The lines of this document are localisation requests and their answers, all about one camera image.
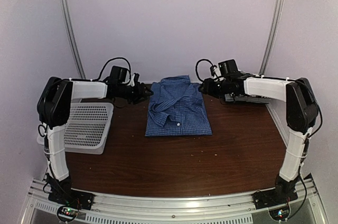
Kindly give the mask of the blue checked shirt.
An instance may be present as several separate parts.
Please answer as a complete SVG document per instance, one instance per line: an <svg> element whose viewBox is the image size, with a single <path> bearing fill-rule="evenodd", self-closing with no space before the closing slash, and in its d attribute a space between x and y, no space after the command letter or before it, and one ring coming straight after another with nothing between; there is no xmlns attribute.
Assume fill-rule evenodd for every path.
<svg viewBox="0 0 338 224"><path fill-rule="evenodd" d="M151 91L146 137L212 135L199 85L188 75L153 82Z"/></svg>

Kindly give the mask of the black white plaid shirt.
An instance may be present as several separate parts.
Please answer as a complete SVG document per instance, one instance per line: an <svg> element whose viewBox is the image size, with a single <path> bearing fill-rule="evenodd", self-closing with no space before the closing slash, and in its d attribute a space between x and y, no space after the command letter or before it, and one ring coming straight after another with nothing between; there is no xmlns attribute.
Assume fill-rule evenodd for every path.
<svg viewBox="0 0 338 224"><path fill-rule="evenodd" d="M240 71L240 74L242 77L260 77L260 74L256 74L256 73L249 73L249 72L245 72L245 71Z"/></svg>

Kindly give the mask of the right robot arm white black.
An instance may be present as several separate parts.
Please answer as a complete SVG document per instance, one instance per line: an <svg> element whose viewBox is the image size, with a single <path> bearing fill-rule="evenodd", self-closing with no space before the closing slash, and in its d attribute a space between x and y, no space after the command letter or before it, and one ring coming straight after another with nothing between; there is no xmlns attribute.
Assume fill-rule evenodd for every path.
<svg viewBox="0 0 338 224"><path fill-rule="evenodd" d="M274 203L283 203L294 191L300 170L307 157L309 141L317 117L321 114L311 85L306 78L281 79L252 74L206 78L199 91L212 97L225 95L262 97L286 104L289 140L285 158L271 191Z"/></svg>

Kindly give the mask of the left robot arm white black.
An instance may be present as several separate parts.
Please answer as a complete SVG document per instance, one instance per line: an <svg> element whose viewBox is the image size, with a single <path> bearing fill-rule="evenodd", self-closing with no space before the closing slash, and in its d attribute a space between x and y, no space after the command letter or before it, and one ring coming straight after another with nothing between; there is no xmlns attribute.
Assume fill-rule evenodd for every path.
<svg viewBox="0 0 338 224"><path fill-rule="evenodd" d="M138 104L152 96L153 91L132 76L133 83L123 84L117 80L94 81L51 77L39 98L37 113L44 128L44 153L48 165L48 183L52 192L65 205L76 200L71 189L64 147L64 128L68 122L71 101L75 99L122 98L129 104Z"/></svg>

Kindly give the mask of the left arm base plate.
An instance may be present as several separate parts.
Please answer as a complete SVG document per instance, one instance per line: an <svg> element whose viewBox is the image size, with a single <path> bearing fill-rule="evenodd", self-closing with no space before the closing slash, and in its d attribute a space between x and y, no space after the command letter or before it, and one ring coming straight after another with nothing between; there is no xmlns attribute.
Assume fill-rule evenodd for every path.
<svg viewBox="0 0 338 224"><path fill-rule="evenodd" d="M71 196L67 196L56 189L52 189L48 200L78 210L91 210L94 194L71 190Z"/></svg>

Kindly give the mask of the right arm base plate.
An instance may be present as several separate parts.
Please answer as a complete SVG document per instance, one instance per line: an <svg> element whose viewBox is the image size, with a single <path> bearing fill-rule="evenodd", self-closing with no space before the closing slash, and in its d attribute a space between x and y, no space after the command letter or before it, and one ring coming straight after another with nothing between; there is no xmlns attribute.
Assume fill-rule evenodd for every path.
<svg viewBox="0 0 338 224"><path fill-rule="evenodd" d="M256 191L252 195L253 202L255 204L256 210L263 208L275 207L278 205L286 204L290 201L298 199L298 195L295 191L282 193L279 192L276 188L265 190L265 191Z"/></svg>

